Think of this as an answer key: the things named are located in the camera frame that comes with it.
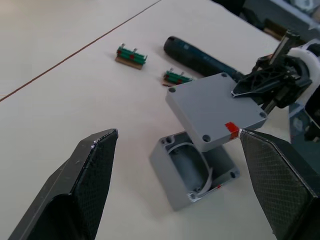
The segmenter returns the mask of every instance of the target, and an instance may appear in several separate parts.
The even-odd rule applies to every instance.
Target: white robot part
[[[304,93],[297,99],[302,105],[306,105],[307,101],[320,85],[320,59],[318,56],[307,50],[312,44],[320,44],[320,40],[313,39],[300,47],[293,47],[289,51],[288,55],[296,58],[300,58],[307,66],[309,70],[309,77],[312,80],[312,84],[304,91]]]

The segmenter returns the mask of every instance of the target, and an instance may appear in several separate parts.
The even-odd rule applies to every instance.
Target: electronic component
[[[142,54],[137,53],[137,49],[133,49],[133,51],[128,50],[125,47],[125,44],[122,43],[121,46],[118,47],[116,51],[115,60],[119,63],[128,65],[130,67],[136,69],[142,69],[143,65],[146,63],[147,57]]]
[[[170,68],[169,71],[166,71],[163,75],[162,85],[167,87],[172,87],[179,84],[185,84],[193,81],[192,78],[183,76],[184,72],[181,74],[176,74],[173,72],[173,68]]]

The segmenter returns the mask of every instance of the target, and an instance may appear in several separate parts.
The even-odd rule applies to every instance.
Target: black plastic part
[[[281,64],[269,65],[268,61],[267,57],[258,59],[252,72],[240,78],[233,90],[234,97],[250,97],[258,105],[274,100],[282,109],[293,104],[310,86],[309,70],[297,57],[286,56]]]
[[[94,240],[109,191],[118,131],[79,142],[45,182],[9,240]]]
[[[242,14],[244,15],[246,21],[250,23],[252,26],[256,27],[261,31],[265,29],[265,24],[259,20],[258,16],[254,13],[254,11],[244,7],[242,9]]]
[[[310,118],[320,126],[320,86],[314,91],[306,103],[304,110]]]
[[[254,192],[278,240],[320,239],[320,175],[290,143],[242,130]]]
[[[227,73],[233,77],[238,73],[234,68],[175,36],[170,36],[166,40],[163,49],[172,59],[204,77],[219,73]]]
[[[312,52],[314,55],[316,55],[317,57],[320,56],[320,44],[319,43],[314,43],[311,44],[307,50],[309,50],[310,52]]]
[[[239,16],[243,10],[243,6],[246,0],[213,0],[217,4],[224,6],[231,13]]]

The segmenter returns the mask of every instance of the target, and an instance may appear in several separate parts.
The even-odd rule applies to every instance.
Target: table surface
[[[160,80],[171,67],[198,76],[165,55],[171,35],[244,73],[278,44],[212,1],[162,0],[2,101],[1,239],[9,237],[77,143],[110,128],[118,129],[119,139],[97,240],[276,239],[253,191],[239,139],[225,148],[241,177],[172,211],[149,154],[158,139],[183,128],[165,102]],[[114,61],[123,42],[148,54],[142,70]],[[276,109],[262,131],[288,140],[287,121],[287,111]]]
[[[18,89],[155,2],[1,0],[0,95]]]

